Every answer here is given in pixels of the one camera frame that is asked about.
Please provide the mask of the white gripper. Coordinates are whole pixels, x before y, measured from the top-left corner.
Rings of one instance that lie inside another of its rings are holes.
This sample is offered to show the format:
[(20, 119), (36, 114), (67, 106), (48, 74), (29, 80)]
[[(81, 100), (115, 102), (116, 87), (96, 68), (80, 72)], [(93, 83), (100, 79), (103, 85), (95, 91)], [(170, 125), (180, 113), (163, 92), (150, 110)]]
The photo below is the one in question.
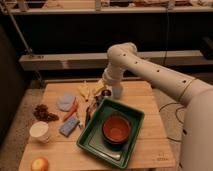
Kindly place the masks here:
[(102, 74), (102, 80), (99, 80), (95, 83), (95, 86), (93, 88), (94, 95), (97, 95), (100, 91), (102, 91), (105, 88), (105, 85), (114, 86), (117, 83), (117, 80), (113, 79), (107, 72), (104, 72)]

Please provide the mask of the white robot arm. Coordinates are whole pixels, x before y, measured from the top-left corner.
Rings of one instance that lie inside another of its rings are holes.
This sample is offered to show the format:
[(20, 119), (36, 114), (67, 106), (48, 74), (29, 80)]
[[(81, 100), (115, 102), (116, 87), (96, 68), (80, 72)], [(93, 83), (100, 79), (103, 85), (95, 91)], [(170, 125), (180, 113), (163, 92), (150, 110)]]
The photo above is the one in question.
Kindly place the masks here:
[(111, 46), (102, 75), (116, 98), (122, 95), (126, 70), (186, 107), (179, 164), (182, 171), (213, 171), (213, 85), (137, 56), (133, 43)]

